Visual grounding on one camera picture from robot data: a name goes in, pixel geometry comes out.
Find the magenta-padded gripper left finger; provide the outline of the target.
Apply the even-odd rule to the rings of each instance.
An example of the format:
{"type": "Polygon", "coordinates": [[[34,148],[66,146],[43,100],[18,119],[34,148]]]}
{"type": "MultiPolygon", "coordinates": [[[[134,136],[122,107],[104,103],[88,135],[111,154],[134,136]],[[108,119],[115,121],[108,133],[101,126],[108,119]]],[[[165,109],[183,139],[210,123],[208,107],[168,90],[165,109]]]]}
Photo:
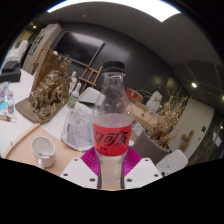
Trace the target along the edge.
{"type": "Polygon", "coordinates": [[[94,148],[81,158],[73,158],[62,171],[61,177],[84,188],[98,187],[99,161],[94,148]]]}

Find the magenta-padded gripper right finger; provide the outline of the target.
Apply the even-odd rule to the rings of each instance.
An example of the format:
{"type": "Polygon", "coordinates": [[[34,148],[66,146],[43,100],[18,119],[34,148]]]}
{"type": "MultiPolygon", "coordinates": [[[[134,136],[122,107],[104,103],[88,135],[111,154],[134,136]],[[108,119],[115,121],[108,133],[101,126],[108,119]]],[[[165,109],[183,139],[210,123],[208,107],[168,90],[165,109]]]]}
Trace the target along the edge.
{"type": "Polygon", "coordinates": [[[161,178],[150,158],[142,158],[134,149],[128,148],[123,162],[124,189],[140,188],[161,178]]]}

